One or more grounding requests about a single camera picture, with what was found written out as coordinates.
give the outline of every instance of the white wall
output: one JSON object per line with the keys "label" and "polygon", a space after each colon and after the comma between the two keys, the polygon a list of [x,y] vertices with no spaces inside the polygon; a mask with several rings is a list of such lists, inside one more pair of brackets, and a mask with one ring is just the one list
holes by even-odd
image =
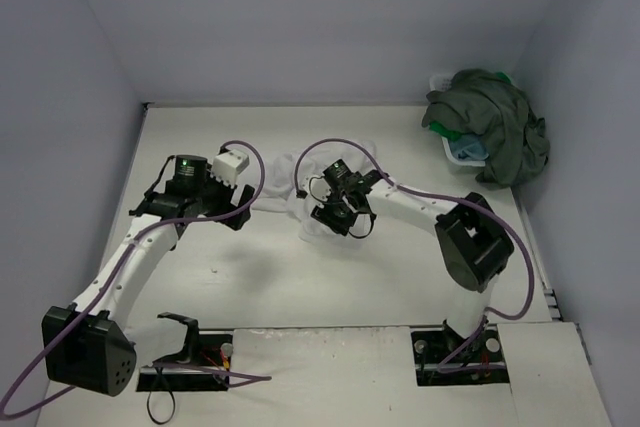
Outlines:
{"label": "white wall", "polygon": [[554,0],[517,77],[551,139],[522,192],[544,261],[614,424],[637,426],[640,0]]}
{"label": "white wall", "polygon": [[89,0],[145,101],[424,100],[510,70],[551,0]]}
{"label": "white wall", "polygon": [[[99,265],[142,111],[86,0],[0,0],[0,16],[3,395],[41,348],[44,313]],[[42,366],[9,411],[46,383]]]}

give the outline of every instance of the cable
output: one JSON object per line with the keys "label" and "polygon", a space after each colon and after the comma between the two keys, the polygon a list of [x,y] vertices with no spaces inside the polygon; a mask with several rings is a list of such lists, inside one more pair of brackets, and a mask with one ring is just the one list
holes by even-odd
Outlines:
{"label": "cable", "polygon": [[[445,369],[443,367],[446,364],[448,364],[452,359],[454,359],[460,352],[463,352],[467,347],[469,347],[478,337],[480,337],[480,334],[484,330],[484,324],[486,322],[487,322],[487,317],[486,316],[482,317],[482,320],[480,321],[480,325],[478,325],[476,330],[473,331],[473,333],[467,338],[467,340],[465,340],[462,344],[458,346],[457,349],[455,349],[453,352],[447,355],[444,359],[442,359],[442,361],[440,361],[440,363],[436,367],[436,370],[438,371],[439,374],[455,374],[458,372],[469,372],[469,371],[475,372],[476,370],[478,370],[476,366],[450,367],[448,369]],[[485,366],[486,370],[506,370],[506,368],[507,367],[504,365]]]}
{"label": "cable", "polygon": [[169,165],[169,162],[171,162],[175,158],[176,158],[175,155],[170,155],[169,157],[167,157],[167,160],[164,161],[164,165],[160,169],[160,173],[158,174],[158,177],[156,178],[156,180],[153,181],[153,184],[151,184],[151,186],[145,191],[144,193],[145,197],[151,194],[153,190],[158,186],[158,184],[162,180],[162,176],[164,176],[164,170],[167,168],[167,165]]}
{"label": "cable", "polygon": [[369,216],[369,222],[370,222],[370,224],[369,224],[369,232],[367,232],[366,234],[364,234],[364,235],[354,235],[354,234],[351,233],[351,231],[349,231],[348,232],[349,235],[351,237],[353,237],[354,239],[358,239],[358,240],[366,239],[367,237],[369,237],[371,235],[371,232],[373,232],[373,226],[375,224],[375,218],[373,217],[373,215]]}
{"label": "cable", "polygon": [[[151,385],[151,390],[149,391],[149,395],[147,396],[147,414],[149,414],[149,418],[151,419],[151,422],[153,422],[154,424],[166,425],[169,422],[171,422],[171,420],[173,419],[173,416],[176,415],[176,396],[173,395],[173,390],[171,390],[171,386],[169,385],[169,382],[167,382],[167,379],[165,378],[165,376],[162,375],[162,368],[156,368],[156,374],[157,374],[156,378],[153,381],[153,384]],[[156,419],[151,413],[151,394],[153,394],[153,392],[155,391],[155,388],[157,387],[158,382],[162,382],[162,386],[165,388],[164,391],[169,394],[169,396],[171,397],[171,403],[172,403],[171,415],[167,420],[162,420],[162,421]]]}
{"label": "cable", "polygon": [[35,412],[36,410],[44,407],[45,405],[50,404],[54,400],[57,400],[58,398],[62,397],[63,395],[65,395],[66,393],[70,392],[75,388],[73,386],[66,387],[60,392],[57,392],[56,394],[53,394],[52,396],[20,412],[16,412],[14,414],[7,414],[5,412],[5,409],[7,408],[7,404],[9,403],[13,395],[16,393],[16,391],[22,385],[25,379],[29,377],[31,372],[33,372],[36,366],[40,362],[42,362],[42,360],[47,355],[49,355],[51,351],[55,349],[57,345],[64,340],[65,337],[67,337],[71,332],[73,332],[73,330],[78,326],[78,324],[80,324],[89,315],[89,312],[91,312],[93,308],[96,305],[98,305],[98,303],[106,295],[107,291],[109,290],[109,287],[111,286],[111,284],[113,284],[114,280],[120,273],[120,270],[122,270],[122,268],[127,263],[127,261],[129,260],[133,252],[136,250],[136,246],[139,245],[140,240],[142,238],[144,238],[151,231],[159,227],[162,227],[164,225],[169,225],[169,224],[187,225],[187,224],[195,224],[195,223],[201,223],[201,222],[220,222],[222,220],[229,219],[247,210],[251,206],[251,204],[253,204],[258,199],[258,196],[260,195],[264,187],[265,178],[266,178],[266,169],[264,166],[264,161],[262,160],[262,157],[260,156],[260,153],[257,151],[257,149],[253,147],[251,144],[243,140],[231,140],[229,142],[225,142],[224,144],[222,144],[222,148],[225,148],[231,144],[236,144],[236,145],[241,145],[243,147],[246,147],[253,153],[253,155],[255,155],[256,159],[258,160],[258,164],[260,166],[260,182],[258,184],[258,188],[253,194],[253,197],[251,197],[251,199],[249,199],[249,201],[246,204],[243,204],[239,206],[237,209],[232,210],[231,212],[227,212],[226,214],[216,215],[214,217],[202,217],[202,218],[190,217],[190,218],[166,219],[160,222],[156,222],[155,224],[152,224],[149,227],[146,227],[145,229],[142,229],[140,232],[138,232],[138,234],[133,239],[134,241],[127,246],[127,248],[122,253],[122,256],[116,262],[116,265],[113,268],[113,271],[111,272],[111,274],[109,274],[109,277],[105,281],[102,288],[99,290],[99,293],[98,295],[96,295],[95,299],[93,299],[89,303],[86,309],[84,309],[75,319],[73,319],[51,342],[49,342],[49,344],[47,344],[47,346],[44,349],[42,349],[42,351],[38,355],[36,355],[36,357],[29,363],[29,365],[27,365],[27,367],[18,376],[15,382],[9,387],[9,390],[7,390],[7,392],[2,397],[2,400],[0,400],[0,421],[16,420],[21,417],[24,417],[25,415]]}
{"label": "cable", "polygon": [[317,198],[315,195],[313,195],[313,192],[311,191],[311,181],[312,180],[322,180],[322,177],[319,176],[314,176],[314,177],[310,177],[309,178],[309,195],[311,196],[311,198],[313,200],[315,200],[316,202],[320,202],[322,205],[342,205],[344,204],[344,202],[341,200],[339,202],[327,202],[326,200],[322,200]]}
{"label": "cable", "polygon": [[490,210],[485,209],[484,207],[481,207],[473,202],[470,202],[467,199],[462,199],[460,197],[453,197],[450,195],[430,194],[427,192],[420,192],[418,190],[413,190],[408,187],[405,187],[404,185],[396,184],[393,180],[389,178],[386,172],[382,170],[382,167],[380,167],[380,164],[378,164],[378,161],[375,159],[375,157],[373,157],[373,155],[371,155],[371,153],[367,149],[357,144],[356,142],[353,142],[352,140],[340,139],[340,138],[328,138],[328,139],[319,140],[317,142],[314,142],[313,144],[311,144],[309,147],[307,147],[305,150],[302,151],[302,154],[300,154],[300,157],[298,157],[298,160],[296,161],[296,165],[293,169],[293,183],[296,191],[300,191],[300,184],[298,183],[298,170],[300,168],[300,164],[304,156],[307,155],[309,151],[312,150],[313,148],[319,145],[327,144],[331,142],[351,145],[352,147],[355,147],[356,149],[358,149],[371,161],[374,168],[380,173],[382,178],[389,185],[395,186],[401,192],[404,192],[410,195],[415,195],[416,197],[423,197],[425,199],[455,202],[455,203],[464,205],[466,207],[469,207],[475,210],[476,212],[479,212],[485,215],[486,217],[488,217],[489,219],[493,220],[498,225],[500,225],[500,227],[502,227],[509,234],[509,236],[514,240],[514,242],[517,244],[518,248],[520,249],[520,252],[522,252],[522,256],[524,257],[524,263],[527,267],[527,279],[528,279],[527,296],[525,298],[522,309],[516,314],[505,314],[504,312],[500,312],[499,310],[496,310],[493,307],[487,307],[486,311],[491,312],[497,315],[498,317],[501,317],[506,320],[520,320],[522,317],[525,316],[525,314],[529,311],[529,308],[531,307],[531,303],[533,302],[533,292],[535,289],[535,273],[534,273],[533,261],[531,260],[531,256],[529,255],[529,252],[527,250],[526,245],[524,244],[524,241],[520,238],[518,233],[513,229],[513,227],[511,227],[501,217],[497,216],[494,212],[491,212]]}
{"label": "cable", "polygon": [[219,369],[221,369],[222,367],[220,367],[218,364],[216,364],[216,361],[213,360],[211,357],[209,357],[207,354],[205,354],[204,352],[200,352],[200,354],[206,359],[208,360],[211,365],[213,365],[214,367],[218,367]]}
{"label": "cable", "polygon": [[205,372],[207,374],[216,375],[218,377],[236,377],[238,379],[245,379],[247,382],[241,382],[235,385],[229,385],[229,388],[242,387],[249,384],[255,384],[256,382],[268,382],[272,379],[270,375],[252,375],[252,374],[241,374],[240,372],[232,372],[230,370],[215,370],[210,367],[205,367],[202,365],[191,365],[191,364],[177,364],[172,362],[154,362],[154,367],[160,367],[163,369],[190,369],[190,370],[198,370],[200,372]]}

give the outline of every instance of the laundry basket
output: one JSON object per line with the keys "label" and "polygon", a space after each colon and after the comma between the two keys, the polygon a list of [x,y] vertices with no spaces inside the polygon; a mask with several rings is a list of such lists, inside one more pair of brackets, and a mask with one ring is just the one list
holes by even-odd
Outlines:
{"label": "laundry basket", "polygon": [[[440,90],[445,91],[449,90],[451,87],[451,79],[453,78],[453,74],[435,74],[429,78],[429,89],[430,90]],[[458,160],[451,153],[451,149],[449,148],[449,139],[445,137],[441,137],[442,145],[444,146],[444,154],[447,156],[447,160],[449,163],[449,170],[454,174],[462,174],[462,173],[478,173],[480,170],[484,169],[485,162],[484,160]]]}

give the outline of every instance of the white towel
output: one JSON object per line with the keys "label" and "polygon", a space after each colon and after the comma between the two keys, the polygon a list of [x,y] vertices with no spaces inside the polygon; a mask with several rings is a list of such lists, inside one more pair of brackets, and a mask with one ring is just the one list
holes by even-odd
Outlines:
{"label": "white towel", "polygon": [[[376,146],[370,141],[358,141],[371,154],[376,156]],[[328,227],[311,218],[311,211],[319,202],[311,196],[306,199],[298,199],[293,184],[293,169],[300,152],[287,152],[279,155],[272,162],[265,161],[266,179],[260,198],[251,207],[253,210],[266,212],[287,213],[300,221],[298,236],[307,242],[331,242],[345,247],[356,247],[359,245],[357,239],[342,237],[334,234]],[[342,159],[353,172],[366,173],[373,168],[367,157],[346,144],[328,143],[311,150],[300,164],[298,170],[298,182],[301,188],[309,191],[309,179],[313,176],[321,176],[322,171],[338,159]],[[257,167],[250,168],[246,173],[249,183],[258,183]],[[322,187],[314,184],[314,190]],[[369,230],[369,218],[360,216],[356,224],[351,229],[354,235],[364,235]]]}

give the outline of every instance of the white table surface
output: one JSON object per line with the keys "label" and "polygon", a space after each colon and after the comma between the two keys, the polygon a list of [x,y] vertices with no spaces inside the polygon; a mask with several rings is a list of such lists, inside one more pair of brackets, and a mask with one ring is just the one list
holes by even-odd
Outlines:
{"label": "white table surface", "polygon": [[[423,112],[416,106],[151,108],[107,254],[128,228],[128,209],[138,205],[168,155],[211,158],[232,139],[251,142],[267,161],[325,137],[372,140],[383,168],[400,182],[459,196],[480,192],[524,236],[511,191],[489,191],[473,175],[452,175],[442,142],[420,126]],[[189,227],[143,290],[129,325],[165,311],[213,329],[438,325],[446,317],[453,281],[426,232],[379,219],[354,251],[303,242],[298,227],[285,214],[265,212],[253,212],[239,232],[213,223]],[[525,293],[526,270],[516,251],[492,305],[516,312]],[[524,321],[549,320],[536,279]]]}
{"label": "white table surface", "polygon": [[[171,425],[610,427],[573,324],[498,330],[511,384],[454,387],[417,387],[407,327],[239,330],[233,370],[273,380],[176,393]],[[73,391],[46,407],[38,426],[151,426],[136,384],[115,398]],[[170,400],[154,394],[152,406],[166,418]]]}
{"label": "white table surface", "polygon": [[[373,140],[382,166],[402,183],[460,196],[480,192],[524,235],[509,190],[488,191],[472,175],[449,173],[442,143],[420,127],[423,110],[151,109],[107,255],[126,232],[127,210],[168,155],[212,157],[235,138],[253,143],[267,160],[329,136]],[[171,425],[609,427],[575,327],[550,321],[538,278],[529,314],[499,325],[511,384],[420,388],[406,326],[439,325],[446,316],[452,282],[437,241],[386,219],[356,251],[310,245],[297,231],[286,215],[262,212],[240,232],[192,226],[159,265],[130,326],[169,310],[198,318],[205,328],[240,329],[233,369],[273,376],[227,393],[179,393]],[[525,290],[516,253],[492,304],[517,311]],[[304,328],[270,329],[279,327]],[[135,392],[136,383],[134,377],[116,398],[73,391],[43,409],[38,425],[151,426],[146,394]],[[59,388],[52,383],[48,394]],[[167,400],[154,397],[159,416]]]}

